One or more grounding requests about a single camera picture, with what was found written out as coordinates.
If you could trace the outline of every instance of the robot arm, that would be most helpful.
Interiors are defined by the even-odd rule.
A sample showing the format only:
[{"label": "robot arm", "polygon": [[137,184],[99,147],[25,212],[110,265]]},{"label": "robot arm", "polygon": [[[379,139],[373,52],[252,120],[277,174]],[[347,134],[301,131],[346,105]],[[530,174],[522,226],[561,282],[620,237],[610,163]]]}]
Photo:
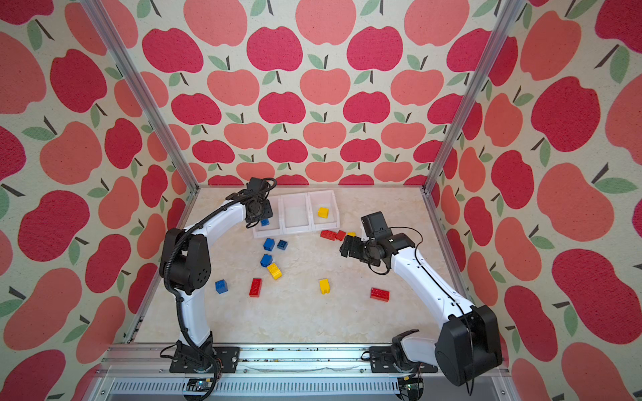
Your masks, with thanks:
[{"label": "robot arm", "polygon": [[437,365],[456,386],[499,366],[502,356],[495,314],[458,294],[406,234],[393,235],[381,212],[364,216],[361,222],[368,240],[346,236],[341,255],[375,266],[383,260],[417,293],[441,329],[437,340],[418,330],[396,336],[392,345],[395,364],[402,370],[413,369],[417,362]]}]

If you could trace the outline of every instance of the marble floor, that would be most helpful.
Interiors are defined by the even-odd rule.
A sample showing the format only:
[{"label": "marble floor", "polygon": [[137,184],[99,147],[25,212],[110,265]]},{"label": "marble floor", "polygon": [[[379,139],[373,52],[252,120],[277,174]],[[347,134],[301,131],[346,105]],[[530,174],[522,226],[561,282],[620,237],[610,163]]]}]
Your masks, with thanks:
[{"label": "marble floor", "polygon": [[[432,267],[451,283],[437,237],[417,188],[332,188],[340,211],[341,229],[361,232],[360,217],[381,211],[389,226],[419,230],[419,249]],[[318,189],[276,188],[272,194]],[[200,191],[188,225],[216,209],[230,188]],[[408,236],[419,242],[418,235]],[[274,280],[259,261],[264,239],[254,239],[244,224],[232,227],[210,249],[212,275],[205,285],[207,321],[216,343],[384,343],[411,328],[438,335],[428,309],[410,286],[393,271],[385,276],[371,272],[356,259],[339,254],[339,241],[328,241],[318,232],[286,235],[285,251],[271,252],[283,277]],[[252,279],[263,279],[259,298],[250,298]],[[321,294],[320,279],[330,282],[330,293]],[[225,279],[229,291],[218,294],[214,282]],[[390,301],[370,298],[370,288],[390,291]],[[170,343],[178,338],[175,302],[159,285],[135,342]]]}]

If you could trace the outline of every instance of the red lego brick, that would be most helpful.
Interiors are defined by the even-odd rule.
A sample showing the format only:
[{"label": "red lego brick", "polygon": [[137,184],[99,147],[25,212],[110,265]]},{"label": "red lego brick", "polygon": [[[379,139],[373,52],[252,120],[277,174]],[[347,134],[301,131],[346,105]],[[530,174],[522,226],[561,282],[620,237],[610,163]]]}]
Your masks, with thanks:
[{"label": "red lego brick", "polygon": [[370,290],[370,297],[379,301],[387,302],[390,300],[390,291],[373,287]]},{"label": "red lego brick", "polygon": [[334,241],[336,239],[336,232],[330,231],[330,230],[323,230],[321,231],[321,238],[326,238],[326,239],[329,239],[330,241]]},{"label": "red lego brick", "polygon": [[250,287],[250,296],[252,298],[259,298],[261,294],[261,286],[263,285],[263,280],[260,278],[255,278],[252,280],[252,287]]}]

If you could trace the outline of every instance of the blue lego brick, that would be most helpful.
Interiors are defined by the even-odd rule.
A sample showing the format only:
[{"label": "blue lego brick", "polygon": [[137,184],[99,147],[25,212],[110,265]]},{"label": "blue lego brick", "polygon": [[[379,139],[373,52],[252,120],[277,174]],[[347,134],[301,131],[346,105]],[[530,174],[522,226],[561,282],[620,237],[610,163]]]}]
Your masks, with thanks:
[{"label": "blue lego brick", "polygon": [[271,264],[272,264],[272,255],[268,255],[266,253],[265,255],[263,255],[263,258],[261,258],[261,266],[266,268]]},{"label": "blue lego brick", "polygon": [[263,249],[271,252],[274,249],[274,240],[272,238],[266,239],[263,244]]},{"label": "blue lego brick", "polygon": [[219,280],[216,282],[216,292],[219,294],[227,292],[227,283],[225,280]]}]

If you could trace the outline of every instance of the lego brick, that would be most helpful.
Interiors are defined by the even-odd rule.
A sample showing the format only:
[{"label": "lego brick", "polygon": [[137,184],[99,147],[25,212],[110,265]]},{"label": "lego brick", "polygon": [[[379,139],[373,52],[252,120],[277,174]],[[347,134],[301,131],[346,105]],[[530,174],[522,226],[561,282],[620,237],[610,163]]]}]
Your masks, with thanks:
[{"label": "lego brick", "polygon": [[373,287],[370,290],[370,297],[379,301],[387,302],[390,300],[390,291]]},{"label": "lego brick", "polygon": [[274,240],[272,238],[267,238],[263,244],[263,249],[271,252],[274,249]]},{"label": "lego brick", "polygon": [[330,241],[334,241],[336,239],[336,232],[330,231],[330,230],[323,230],[321,231],[321,238],[329,239]]},{"label": "lego brick", "polygon": [[322,294],[330,293],[330,283],[328,282],[327,278],[324,278],[323,280],[319,280],[319,286],[321,287]]},{"label": "lego brick", "polygon": [[219,280],[216,282],[216,292],[219,294],[227,292],[227,283],[225,280]]},{"label": "lego brick", "polygon": [[274,280],[276,280],[277,278],[283,276],[283,273],[281,273],[281,271],[279,270],[279,267],[276,265],[276,263],[273,263],[273,264],[269,265],[268,266],[268,271],[270,272],[272,277],[274,277]]},{"label": "lego brick", "polygon": [[261,266],[264,268],[268,267],[269,265],[272,264],[272,255],[268,255],[267,253],[263,255],[261,258]]},{"label": "lego brick", "polygon": [[250,287],[250,296],[252,298],[259,298],[261,294],[261,286],[263,285],[263,280],[260,278],[255,278],[252,280],[252,287]]}]

